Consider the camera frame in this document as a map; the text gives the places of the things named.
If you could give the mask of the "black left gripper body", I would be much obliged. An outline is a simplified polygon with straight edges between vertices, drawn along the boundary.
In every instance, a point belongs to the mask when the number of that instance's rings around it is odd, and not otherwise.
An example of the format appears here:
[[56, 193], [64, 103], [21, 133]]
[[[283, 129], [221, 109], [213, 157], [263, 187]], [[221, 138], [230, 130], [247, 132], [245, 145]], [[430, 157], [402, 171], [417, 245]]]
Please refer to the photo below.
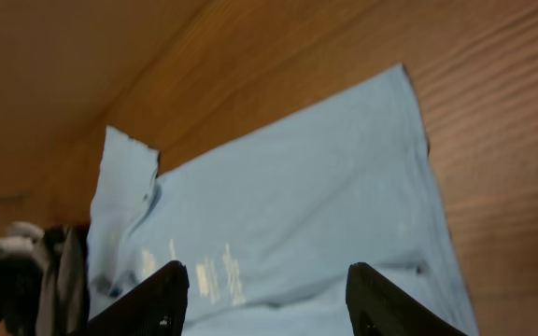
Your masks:
[[0, 238], [0, 325], [10, 335], [35, 335], [43, 271], [35, 261], [37, 225], [15, 221]]

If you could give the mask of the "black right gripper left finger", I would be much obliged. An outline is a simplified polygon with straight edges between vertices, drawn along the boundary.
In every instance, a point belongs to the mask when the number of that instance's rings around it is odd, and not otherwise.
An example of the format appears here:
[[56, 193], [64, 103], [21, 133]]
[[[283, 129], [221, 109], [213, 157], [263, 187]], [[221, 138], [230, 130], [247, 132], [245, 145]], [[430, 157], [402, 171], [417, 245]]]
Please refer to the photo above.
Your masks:
[[187, 268], [173, 260], [71, 336], [180, 336], [189, 287]]

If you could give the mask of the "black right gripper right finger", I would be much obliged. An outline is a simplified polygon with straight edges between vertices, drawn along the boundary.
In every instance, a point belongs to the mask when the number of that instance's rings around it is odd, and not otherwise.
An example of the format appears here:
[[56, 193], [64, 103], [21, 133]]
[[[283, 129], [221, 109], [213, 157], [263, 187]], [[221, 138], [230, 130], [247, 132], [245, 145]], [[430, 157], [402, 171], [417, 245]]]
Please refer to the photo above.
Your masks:
[[463, 336], [376, 269], [349, 266], [346, 304], [354, 336]]

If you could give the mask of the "light blue printed t-shirt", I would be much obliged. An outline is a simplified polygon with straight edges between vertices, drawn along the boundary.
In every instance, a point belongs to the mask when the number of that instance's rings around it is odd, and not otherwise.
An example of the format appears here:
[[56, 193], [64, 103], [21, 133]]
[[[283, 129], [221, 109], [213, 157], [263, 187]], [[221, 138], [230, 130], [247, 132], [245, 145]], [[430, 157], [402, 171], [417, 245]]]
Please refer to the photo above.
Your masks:
[[399, 65], [166, 174], [107, 127], [87, 242], [91, 315], [177, 260], [189, 335], [348, 335], [365, 262], [478, 332]]

